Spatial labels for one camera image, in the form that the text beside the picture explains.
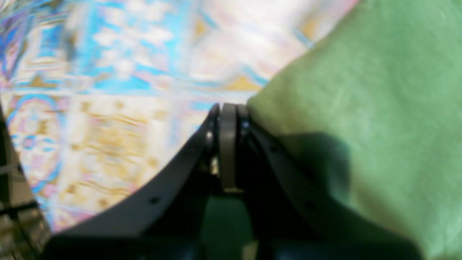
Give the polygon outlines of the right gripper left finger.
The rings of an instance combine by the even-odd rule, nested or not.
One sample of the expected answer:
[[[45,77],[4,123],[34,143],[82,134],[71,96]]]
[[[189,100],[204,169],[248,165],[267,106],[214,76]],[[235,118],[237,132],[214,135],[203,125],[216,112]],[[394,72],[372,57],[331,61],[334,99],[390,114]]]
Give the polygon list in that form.
[[[145,186],[122,202],[54,235],[43,260],[203,260],[199,241],[212,189],[220,106]]]

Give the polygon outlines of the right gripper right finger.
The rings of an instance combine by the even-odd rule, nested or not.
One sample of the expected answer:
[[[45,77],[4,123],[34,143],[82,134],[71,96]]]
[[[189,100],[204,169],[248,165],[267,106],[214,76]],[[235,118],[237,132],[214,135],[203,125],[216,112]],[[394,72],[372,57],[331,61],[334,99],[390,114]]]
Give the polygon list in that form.
[[[420,260],[408,240],[341,205],[236,106],[236,186],[244,191],[256,260]]]

